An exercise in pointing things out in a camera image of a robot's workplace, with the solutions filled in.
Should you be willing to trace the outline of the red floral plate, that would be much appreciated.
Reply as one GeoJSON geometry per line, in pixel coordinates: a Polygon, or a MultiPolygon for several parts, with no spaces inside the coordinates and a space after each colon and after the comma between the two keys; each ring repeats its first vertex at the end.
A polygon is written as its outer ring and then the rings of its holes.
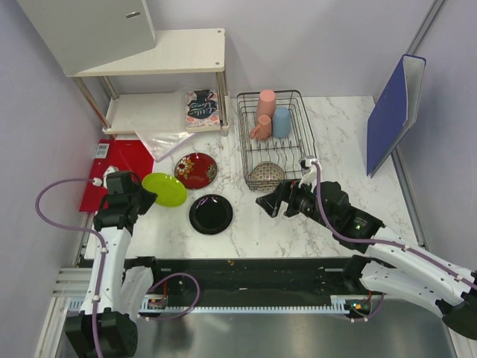
{"type": "Polygon", "coordinates": [[[216,178],[218,165],[208,154],[194,152],[179,159],[174,176],[187,189],[203,189],[216,178]]]}

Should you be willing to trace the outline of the patterned bowl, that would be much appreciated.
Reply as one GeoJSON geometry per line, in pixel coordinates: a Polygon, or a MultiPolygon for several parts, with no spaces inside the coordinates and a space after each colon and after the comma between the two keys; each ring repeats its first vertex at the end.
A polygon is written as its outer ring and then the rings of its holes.
{"type": "Polygon", "coordinates": [[[275,163],[266,161],[258,164],[251,173],[253,182],[269,182],[285,179],[285,172],[275,163]]]}

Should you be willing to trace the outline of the green plate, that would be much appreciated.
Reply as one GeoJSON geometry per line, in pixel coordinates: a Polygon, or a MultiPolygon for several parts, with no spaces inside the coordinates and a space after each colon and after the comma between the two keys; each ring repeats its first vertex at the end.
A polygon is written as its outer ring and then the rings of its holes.
{"type": "Polygon", "coordinates": [[[157,194],[155,203],[164,207],[178,207],[187,199],[183,183],[166,173],[150,173],[144,177],[142,185],[149,192],[157,194]]]}

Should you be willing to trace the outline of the black wire dish rack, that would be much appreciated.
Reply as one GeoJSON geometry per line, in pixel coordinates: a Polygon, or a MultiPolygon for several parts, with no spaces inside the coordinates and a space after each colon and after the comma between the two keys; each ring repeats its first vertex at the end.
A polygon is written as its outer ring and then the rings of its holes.
{"type": "Polygon", "coordinates": [[[314,157],[315,138],[299,91],[243,92],[237,97],[245,183],[271,192],[282,180],[301,178],[300,164],[314,157]]]}

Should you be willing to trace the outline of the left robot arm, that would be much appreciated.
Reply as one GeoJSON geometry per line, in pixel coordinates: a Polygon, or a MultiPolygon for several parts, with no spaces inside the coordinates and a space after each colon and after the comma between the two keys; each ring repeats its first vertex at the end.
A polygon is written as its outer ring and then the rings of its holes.
{"type": "Polygon", "coordinates": [[[99,240],[86,296],[65,334],[79,357],[132,357],[138,345],[137,315],[146,293],[161,290],[163,275],[147,266],[124,267],[133,226],[156,200],[133,172],[104,176],[106,195],[93,218],[99,240]]]}

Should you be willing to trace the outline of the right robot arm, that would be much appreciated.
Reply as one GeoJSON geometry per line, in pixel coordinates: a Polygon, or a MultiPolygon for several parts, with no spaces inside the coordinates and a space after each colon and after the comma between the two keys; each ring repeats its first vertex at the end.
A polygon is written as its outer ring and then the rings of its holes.
{"type": "Polygon", "coordinates": [[[392,295],[429,310],[456,333],[476,339],[476,273],[403,239],[378,218],[352,206],[339,183],[325,181],[312,188],[284,180],[256,203],[272,218],[286,203],[285,216],[302,214],[356,251],[341,275],[347,292],[365,288],[392,295]]]}

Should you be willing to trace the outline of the black plate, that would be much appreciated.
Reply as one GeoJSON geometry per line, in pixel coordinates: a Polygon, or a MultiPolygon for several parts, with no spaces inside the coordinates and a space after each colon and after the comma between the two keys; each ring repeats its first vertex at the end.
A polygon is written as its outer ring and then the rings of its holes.
{"type": "Polygon", "coordinates": [[[233,208],[221,195],[199,197],[189,209],[189,221],[199,233],[215,235],[226,230],[233,220],[233,208]]]}

